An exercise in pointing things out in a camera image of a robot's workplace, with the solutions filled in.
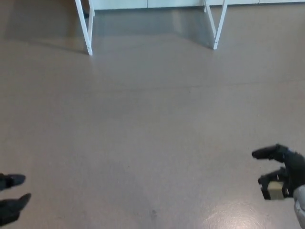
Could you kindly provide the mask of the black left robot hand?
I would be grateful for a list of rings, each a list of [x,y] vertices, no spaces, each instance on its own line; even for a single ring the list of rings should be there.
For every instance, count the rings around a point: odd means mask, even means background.
[[[22,185],[26,176],[22,174],[0,174],[0,190],[4,191]],[[6,226],[17,221],[21,211],[31,199],[31,193],[26,193],[20,198],[3,199],[0,201],[0,226]]]

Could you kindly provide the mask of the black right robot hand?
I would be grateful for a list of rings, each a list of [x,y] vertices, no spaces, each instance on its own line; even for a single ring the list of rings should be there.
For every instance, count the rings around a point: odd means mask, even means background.
[[[289,147],[281,144],[266,146],[253,151],[252,157],[284,164],[284,167],[258,178],[265,200],[293,198],[294,192],[305,184],[305,157]]]

